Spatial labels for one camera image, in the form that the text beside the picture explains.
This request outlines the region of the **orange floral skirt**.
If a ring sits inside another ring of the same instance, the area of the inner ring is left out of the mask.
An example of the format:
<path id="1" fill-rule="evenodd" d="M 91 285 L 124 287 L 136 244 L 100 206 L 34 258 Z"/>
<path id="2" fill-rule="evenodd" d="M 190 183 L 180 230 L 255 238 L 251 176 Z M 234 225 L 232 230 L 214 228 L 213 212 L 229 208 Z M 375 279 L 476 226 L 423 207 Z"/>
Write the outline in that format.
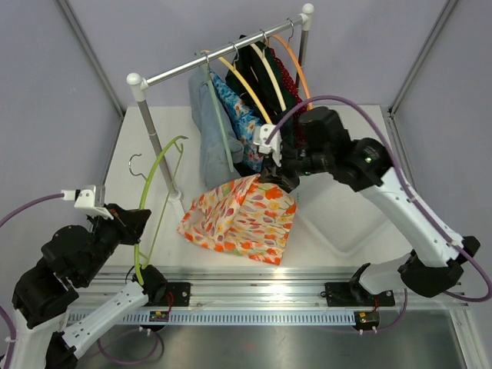
<path id="1" fill-rule="evenodd" d="M 296 210 L 287 192 L 251 175 L 194 199 L 178 233 L 209 250 L 279 265 Z"/>

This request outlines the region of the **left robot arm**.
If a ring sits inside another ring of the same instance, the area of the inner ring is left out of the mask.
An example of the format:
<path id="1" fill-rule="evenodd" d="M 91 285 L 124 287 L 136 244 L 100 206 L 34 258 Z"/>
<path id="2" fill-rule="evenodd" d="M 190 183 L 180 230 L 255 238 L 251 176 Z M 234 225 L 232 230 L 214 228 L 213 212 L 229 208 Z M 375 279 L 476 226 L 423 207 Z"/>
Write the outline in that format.
<path id="1" fill-rule="evenodd" d="M 91 217 L 92 230 L 69 225 L 41 248 L 42 258 L 18 280 L 12 296 L 3 368 L 74 368 L 78 360 L 125 315 L 164 301 L 167 281 L 149 265 L 116 295 L 79 322 L 67 326 L 69 306 L 87 288 L 120 244 L 135 245 L 151 216 L 148 209 L 105 206 L 108 216 Z"/>

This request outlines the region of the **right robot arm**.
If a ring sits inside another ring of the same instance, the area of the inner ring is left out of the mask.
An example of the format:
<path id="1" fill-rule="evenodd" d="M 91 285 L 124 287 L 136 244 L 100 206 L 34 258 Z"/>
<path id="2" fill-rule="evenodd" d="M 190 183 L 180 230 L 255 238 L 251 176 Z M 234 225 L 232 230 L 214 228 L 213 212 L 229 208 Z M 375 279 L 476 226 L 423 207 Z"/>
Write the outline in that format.
<path id="1" fill-rule="evenodd" d="M 328 173 L 382 211 L 412 247 L 401 258 L 362 264 L 345 282 L 340 299 L 369 305 L 379 294 L 400 288 L 425 298 L 449 294 L 480 242 L 458 234 L 436 217 L 412 192 L 389 150 L 373 138 L 352 139 L 336 111 L 316 107 L 298 122 L 305 138 L 299 149 L 282 143 L 274 125 L 254 130 L 254 145 L 264 155 L 261 182 L 290 192 L 302 176 Z"/>

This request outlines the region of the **blue floral skirt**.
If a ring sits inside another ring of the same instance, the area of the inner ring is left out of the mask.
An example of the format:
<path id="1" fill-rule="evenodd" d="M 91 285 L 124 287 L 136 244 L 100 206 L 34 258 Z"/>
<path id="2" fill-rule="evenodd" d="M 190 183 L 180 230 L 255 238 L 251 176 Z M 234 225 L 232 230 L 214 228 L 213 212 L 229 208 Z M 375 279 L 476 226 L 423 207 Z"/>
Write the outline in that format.
<path id="1" fill-rule="evenodd" d="M 263 125 L 261 119 L 214 71 L 210 71 L 210 76 L 218 98 L 228 114 L 236 138 L 243 144 L 244 154 L 241 163 L 255 173 L 260 172 L 263 158 L 258 153 L 253 137 L 254 130 Z"/>

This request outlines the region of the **yellow hanger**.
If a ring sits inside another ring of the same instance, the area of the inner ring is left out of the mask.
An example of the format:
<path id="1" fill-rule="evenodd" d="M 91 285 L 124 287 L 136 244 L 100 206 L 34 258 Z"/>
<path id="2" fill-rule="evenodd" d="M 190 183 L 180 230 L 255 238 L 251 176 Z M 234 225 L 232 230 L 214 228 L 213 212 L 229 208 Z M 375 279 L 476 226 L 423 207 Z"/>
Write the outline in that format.
<path id="1" fill-rule="evenodd" d="M 236 92 L 243 102 L 252 108 L 264 123 L 272 124 L 277 96 L 260 58 L 251 46 L 240 49 L 232 61 L 220 57 L 227 68 L 226 84 Z"/>

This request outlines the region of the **light blue denim skirt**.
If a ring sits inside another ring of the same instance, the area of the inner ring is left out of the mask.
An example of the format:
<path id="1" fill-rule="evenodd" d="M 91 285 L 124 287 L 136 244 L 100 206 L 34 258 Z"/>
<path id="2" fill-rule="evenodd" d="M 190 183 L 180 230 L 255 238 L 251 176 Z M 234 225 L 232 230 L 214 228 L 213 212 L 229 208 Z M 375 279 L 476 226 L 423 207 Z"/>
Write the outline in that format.
<path id="1" fill-rule="evenodd" d="M 211 190 L 223 185 L 241 175 L 237 169 L 231 173 L 224 153 L 224 145 L 218 125 L 211 94 L 207 86 L 204 66 L 197 68 L 188 79 L 188 92 L 191 106 L 191 116 L 201 134 L 199 170 L 200 178 L 206 189 Z M 224 106 L 219 101 L 228 144 L 234 166 L 241 162 L 244 154 L 243 144 L 236 138 L 231 122 Z"/>

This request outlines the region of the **pale green hanger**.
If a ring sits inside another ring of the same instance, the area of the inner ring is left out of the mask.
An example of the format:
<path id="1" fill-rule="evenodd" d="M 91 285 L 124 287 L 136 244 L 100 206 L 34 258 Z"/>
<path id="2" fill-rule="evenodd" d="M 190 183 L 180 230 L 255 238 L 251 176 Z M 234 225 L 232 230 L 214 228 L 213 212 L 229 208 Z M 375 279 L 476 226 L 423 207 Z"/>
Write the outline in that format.
<path id="1" fill-rule="evenodd" d="M 227 136 L 227 132 L 225 131 L 224 120 L 222 119 L 221 109 L 219 108 L 218 96 L 216 95 L 216 91 L 215 91 L 213 82 L 211 80 L 210 58 L 208 57 L 208 50 L 203 50 L 201 53 L 203 54 L 203 56 L 206 59 L 206 66 L 204 67 L 204 73 L 205 73 L 206 78 L 207 78 L 207 86 L 208 86 L 209 92 L 211 94 L 212 104 L 213 104 L 215 113 L 217 115 L 218 125 L 219 125 L 219 129 L 220 129 L 221 137 L 222 137 L 222 142 L 224 145 L 224 153 L 225 153 L 226 160 L 228 163 L 228 169 L 231 173 L 233 173 L 234 172 L 234 163 L 233 163 L 232 156 L 231 156 L 230 146 L 228 144 L 228 136 Z"/>

